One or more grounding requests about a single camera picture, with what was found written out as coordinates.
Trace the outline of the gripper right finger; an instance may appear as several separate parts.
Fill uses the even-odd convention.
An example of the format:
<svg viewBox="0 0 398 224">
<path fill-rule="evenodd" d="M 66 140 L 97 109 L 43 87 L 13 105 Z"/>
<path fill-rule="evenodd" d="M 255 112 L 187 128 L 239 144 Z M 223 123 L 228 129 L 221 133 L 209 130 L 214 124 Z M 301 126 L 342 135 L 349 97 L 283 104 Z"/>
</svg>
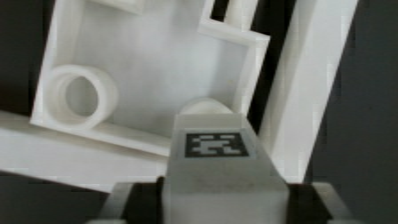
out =
<svg viewBox="0 0 398 224">
<path fill-rule="evenodd" d="M 313 187 L 333 216 L 333 220 L 328 224 L 356 224 L 356 219 L 335 186 L 326 182 L 315 182 Z"/>
</svg>

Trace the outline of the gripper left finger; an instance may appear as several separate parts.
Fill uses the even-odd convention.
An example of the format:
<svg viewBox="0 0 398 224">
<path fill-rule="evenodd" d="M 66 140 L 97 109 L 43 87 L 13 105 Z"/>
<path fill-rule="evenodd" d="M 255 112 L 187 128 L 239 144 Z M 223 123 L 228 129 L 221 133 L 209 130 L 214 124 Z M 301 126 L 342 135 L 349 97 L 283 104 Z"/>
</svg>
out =
<svg viewBox="0 0 398 224">
<path fill-rule="evenodd" d="M 86 224 L 129 224 L 127 218 L 123 217 L 123 213 L 127 209 L 132 189 L 132 183 L 118 183 L 114 185 L 98 217 L 91 219 Z"/>
</svg>

